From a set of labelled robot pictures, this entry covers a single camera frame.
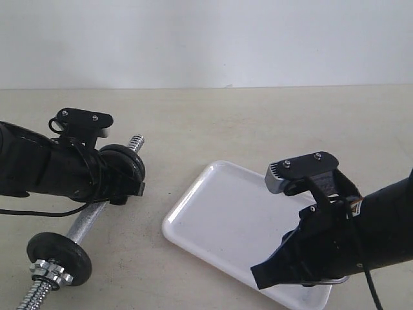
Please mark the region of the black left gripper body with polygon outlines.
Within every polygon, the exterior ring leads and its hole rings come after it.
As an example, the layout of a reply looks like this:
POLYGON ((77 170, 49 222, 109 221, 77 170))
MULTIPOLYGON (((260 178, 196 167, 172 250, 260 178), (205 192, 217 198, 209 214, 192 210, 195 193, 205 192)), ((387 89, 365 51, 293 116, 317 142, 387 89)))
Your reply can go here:
POLYGON ((79 203, 100 203, 108 202, 109 199, 117 196, 124 196, 113 191, 109 183, 105 180, 106 163, 95 152, 91 159, 92 167, 88 169, 88 176, 91 177, 87 181, 86 190, 82 190, 79 194, 74 194, 74 201, 79 203))

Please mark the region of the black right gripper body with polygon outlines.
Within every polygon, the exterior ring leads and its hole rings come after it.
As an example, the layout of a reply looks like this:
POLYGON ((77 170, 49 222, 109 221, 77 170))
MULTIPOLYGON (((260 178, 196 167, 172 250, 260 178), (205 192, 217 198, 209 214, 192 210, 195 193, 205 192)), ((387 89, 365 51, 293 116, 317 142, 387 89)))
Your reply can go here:
POLYGON ((348 203, 336 200, 331 213, 310 212, 284 238, 294 240, 300 266, 309 275, 305 284, 332 281, 362 273, 365 259, 360 255, 355 223, 348 218, 348 203))

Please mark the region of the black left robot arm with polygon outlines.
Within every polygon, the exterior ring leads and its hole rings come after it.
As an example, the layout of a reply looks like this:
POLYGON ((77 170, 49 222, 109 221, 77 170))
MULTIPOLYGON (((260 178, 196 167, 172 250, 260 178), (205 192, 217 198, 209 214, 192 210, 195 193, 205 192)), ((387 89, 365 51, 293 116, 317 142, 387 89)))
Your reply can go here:
POLYGON ((126 146, 100 150, 77 138, 50 139, 26 128, 1 122, 1 195, 66 197, 79 203, 124 205, 142 196, 145 166, 126 146))

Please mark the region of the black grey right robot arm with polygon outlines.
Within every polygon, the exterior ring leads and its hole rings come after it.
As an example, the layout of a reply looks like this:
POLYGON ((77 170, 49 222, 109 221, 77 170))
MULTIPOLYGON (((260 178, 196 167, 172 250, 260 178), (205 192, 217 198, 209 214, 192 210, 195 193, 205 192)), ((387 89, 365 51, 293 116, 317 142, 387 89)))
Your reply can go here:
POLYGON ((339 193, 299 212, 297 227, 264 262, 251 267, 259 289, 332 284, 412 260, 412 177, 365 197, 339 193))

